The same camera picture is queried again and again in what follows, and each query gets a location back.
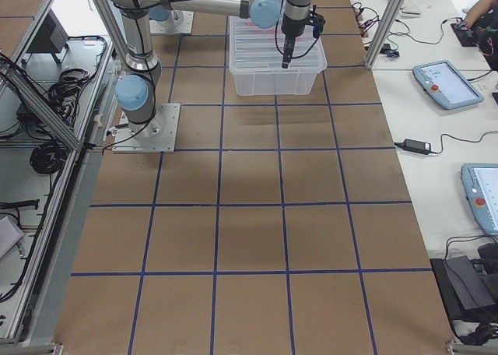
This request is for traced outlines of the person's forearm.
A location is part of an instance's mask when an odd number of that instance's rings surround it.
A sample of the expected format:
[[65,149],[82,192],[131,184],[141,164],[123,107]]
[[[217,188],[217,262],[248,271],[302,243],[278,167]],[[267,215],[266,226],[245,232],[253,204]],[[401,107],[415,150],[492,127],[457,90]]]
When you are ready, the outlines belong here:
[[467,12],[462,23],[471,27],[482,16],[497,7],[497,0],[478,0]]

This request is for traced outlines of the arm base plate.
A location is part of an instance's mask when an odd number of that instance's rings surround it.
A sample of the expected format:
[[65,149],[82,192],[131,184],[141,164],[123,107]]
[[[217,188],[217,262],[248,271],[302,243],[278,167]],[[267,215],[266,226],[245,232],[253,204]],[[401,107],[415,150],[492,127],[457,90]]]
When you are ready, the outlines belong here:
[[125,112],[121,112],[120,123],[126,124],[112,132],[116,145],[112,150],[116,153],[173,153],[176,146],[178,122],[181,105],[159,104],[156,116],[141,132],[141,127],[128,123]]
[[153,36],[173,36],[191,34],[194,13],[182,10],[173,10],[167,14],[150,16],[150,32]]

